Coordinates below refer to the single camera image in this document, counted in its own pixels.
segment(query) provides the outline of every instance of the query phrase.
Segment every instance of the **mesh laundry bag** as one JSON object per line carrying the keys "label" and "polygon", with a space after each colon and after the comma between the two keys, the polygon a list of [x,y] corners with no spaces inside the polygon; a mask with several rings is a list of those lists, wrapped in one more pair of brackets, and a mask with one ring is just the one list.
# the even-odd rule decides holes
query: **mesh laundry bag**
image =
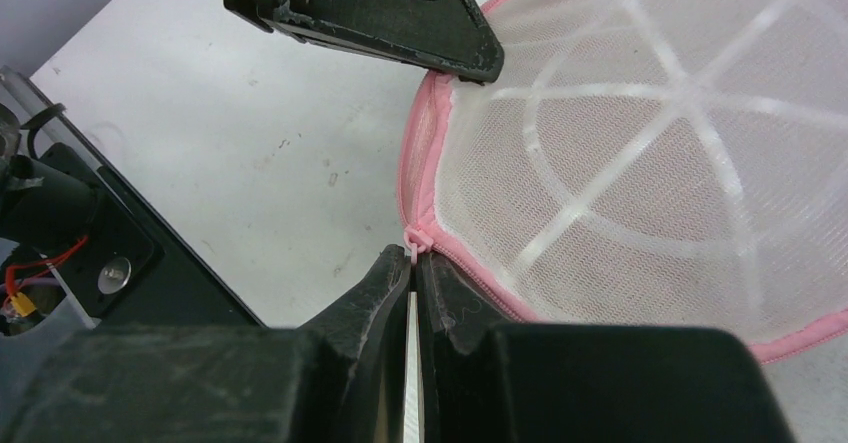
{"label": "mesh laundry bag", "polygon": [[[764,363],[846,331],[848,0],[484,11],[502,76],[431,73],[412,109],[413,256],[447,255],[519,320],[719,327]],[[848,353],[815,354],[770,377],[824,372],[845,408]]]}

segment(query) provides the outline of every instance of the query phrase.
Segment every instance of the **wire connector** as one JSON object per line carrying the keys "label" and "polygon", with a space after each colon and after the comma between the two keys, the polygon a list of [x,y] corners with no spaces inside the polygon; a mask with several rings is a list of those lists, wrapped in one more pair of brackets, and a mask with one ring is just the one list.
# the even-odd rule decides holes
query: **wire connector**
{"label": "wire connector", "polygon": [[12,295],[12,308],[24,318],[36,312],[35,304],[25,294],[18,292]]}

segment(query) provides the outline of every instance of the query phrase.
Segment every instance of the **table surface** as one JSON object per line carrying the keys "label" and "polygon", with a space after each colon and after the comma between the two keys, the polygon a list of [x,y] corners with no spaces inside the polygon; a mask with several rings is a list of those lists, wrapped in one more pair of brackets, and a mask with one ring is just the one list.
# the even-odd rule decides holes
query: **table surface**
{"label": "table surface", "polygon": [[424,73],[262,33],[222,0],[113,0],[32,79],[264,323],[297,326],[402,242]]}

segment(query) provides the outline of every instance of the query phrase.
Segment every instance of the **zipper pull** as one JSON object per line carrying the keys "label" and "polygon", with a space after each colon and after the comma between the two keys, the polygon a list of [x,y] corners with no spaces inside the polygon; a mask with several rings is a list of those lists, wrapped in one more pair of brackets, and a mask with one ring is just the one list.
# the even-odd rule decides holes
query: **zipper pull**
{"label": "zipper pull", "polygon": [[433,239],[427,233],[417,230],[412,226],[407,226],[403,230],[403,242],[412,253],[410,259],[413,266],[418,263],[418,255],[430,251],[434,243]]}

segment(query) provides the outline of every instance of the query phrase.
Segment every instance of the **metal bolt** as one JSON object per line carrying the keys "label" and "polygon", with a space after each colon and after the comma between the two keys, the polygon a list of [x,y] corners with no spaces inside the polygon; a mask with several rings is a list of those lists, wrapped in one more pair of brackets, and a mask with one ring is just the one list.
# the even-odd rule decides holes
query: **metal bolt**
{"label": "metal bolt", "polygon": [[131,272],[130,260],[119,256],[100,270],[100,276],[97,277],[97,289],[104,295],[117,293],[127,286]]}

